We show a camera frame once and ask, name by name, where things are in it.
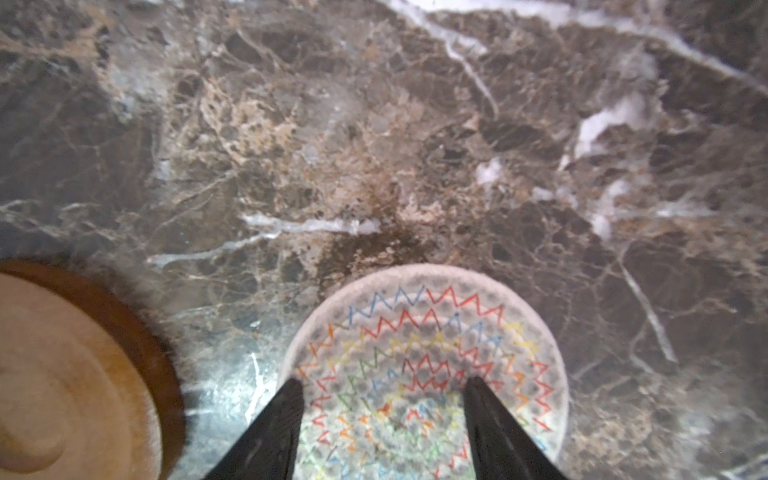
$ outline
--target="stone surface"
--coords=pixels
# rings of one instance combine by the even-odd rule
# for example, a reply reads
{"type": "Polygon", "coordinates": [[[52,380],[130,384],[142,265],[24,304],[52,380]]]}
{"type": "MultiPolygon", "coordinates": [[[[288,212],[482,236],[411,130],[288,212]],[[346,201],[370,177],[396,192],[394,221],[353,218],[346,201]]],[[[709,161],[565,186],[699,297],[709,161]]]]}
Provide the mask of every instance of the stone surface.
{"type": "Polygon", "coordinates": [[[0,5],[0,257],[103,283],[162,339],[172,478],[246,428],[324,298],[414,262],[549,325],[572,478],[768,475],[766,6],[387,3],[0,5]]]}

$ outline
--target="woven coaster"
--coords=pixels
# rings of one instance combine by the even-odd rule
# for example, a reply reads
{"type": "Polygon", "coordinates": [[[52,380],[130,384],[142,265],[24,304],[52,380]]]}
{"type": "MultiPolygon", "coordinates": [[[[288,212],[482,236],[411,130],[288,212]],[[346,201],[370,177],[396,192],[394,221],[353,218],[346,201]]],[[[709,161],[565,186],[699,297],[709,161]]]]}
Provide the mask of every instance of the woven coaster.
{"type": "Polygon", "coordinates": [[[398,266],[331,296],[280,373],[304,384],[297,478],[474,478],[462,387],[481,376],[555,460],[568,381],[554,337],[515,292],[453,266],[398,266]]]}

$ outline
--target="wooden plate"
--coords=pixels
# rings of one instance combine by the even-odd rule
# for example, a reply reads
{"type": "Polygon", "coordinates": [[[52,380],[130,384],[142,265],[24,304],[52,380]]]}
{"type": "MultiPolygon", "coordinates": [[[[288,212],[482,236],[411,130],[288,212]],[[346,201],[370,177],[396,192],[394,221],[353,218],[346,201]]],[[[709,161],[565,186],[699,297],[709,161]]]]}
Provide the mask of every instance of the wooden plate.
{"type": "Polygon", "coordinates": [[[0,479],[155,480],[184,443],[170,362],[85,278],[0,263],[0,479]]]}

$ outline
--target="wooden lid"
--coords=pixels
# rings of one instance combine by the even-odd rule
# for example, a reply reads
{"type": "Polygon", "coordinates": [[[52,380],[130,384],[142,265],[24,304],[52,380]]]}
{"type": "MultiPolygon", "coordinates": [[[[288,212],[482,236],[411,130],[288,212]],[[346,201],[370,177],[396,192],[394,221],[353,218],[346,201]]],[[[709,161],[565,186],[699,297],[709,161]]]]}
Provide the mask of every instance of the wooden lid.
{"type": "Polygon", "coordinates": [[[180,390],[141,321],[63,270],[0,272],[0,479],[167,476],[184,441],[180,390]]]}

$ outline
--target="marble countertop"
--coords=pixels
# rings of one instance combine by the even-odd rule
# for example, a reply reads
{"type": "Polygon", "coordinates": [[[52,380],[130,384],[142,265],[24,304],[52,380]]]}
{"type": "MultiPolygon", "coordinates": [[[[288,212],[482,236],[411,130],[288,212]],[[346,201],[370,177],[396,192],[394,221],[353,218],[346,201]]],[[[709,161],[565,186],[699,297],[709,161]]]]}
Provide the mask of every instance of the marble countertop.
{"type": "Polygon", "coordinates": [[[7,0],[0,257],[139,312],[200,478],[386,266],[522,296],[572,478],[768,475],[768,5],[7,0]]]}

